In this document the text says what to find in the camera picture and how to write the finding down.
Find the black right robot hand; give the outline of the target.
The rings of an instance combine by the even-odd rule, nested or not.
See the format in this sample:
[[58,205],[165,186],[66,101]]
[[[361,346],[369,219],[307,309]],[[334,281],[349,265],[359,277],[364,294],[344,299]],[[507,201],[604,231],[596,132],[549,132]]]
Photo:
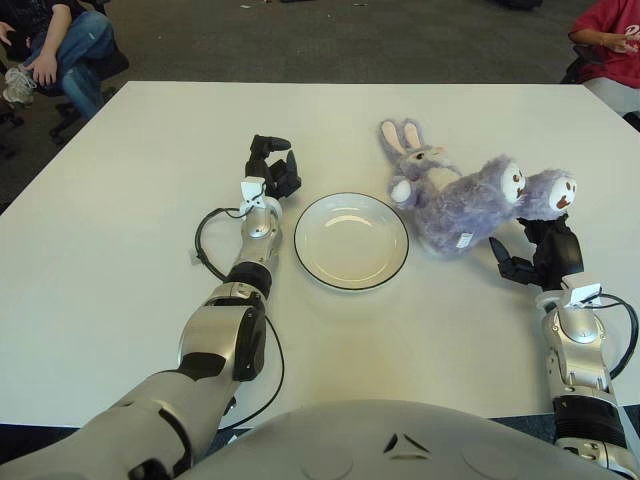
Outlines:
[[566,225],[567,219],[567,214],[555,220],[518,218],[527,240],[536,246],[531,261],[511,256],[497,238],[490,237],[490,247],[501,277],[551,291],[563,287],[564,277],[582,273],[584,264],[579,240]]

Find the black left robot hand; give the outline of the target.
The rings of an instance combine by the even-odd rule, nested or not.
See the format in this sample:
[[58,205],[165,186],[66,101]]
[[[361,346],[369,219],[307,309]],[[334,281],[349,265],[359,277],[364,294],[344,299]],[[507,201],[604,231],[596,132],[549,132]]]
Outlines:
[[[286,151],[286,159],[272,165],[267,163],[272,152]],[[289,197],[301,187],[297,162],[291,143],[279,137],[255,135],[250,146],[249,160],[245,164],[245,175],[265,180],[265,193],[276,200]]]

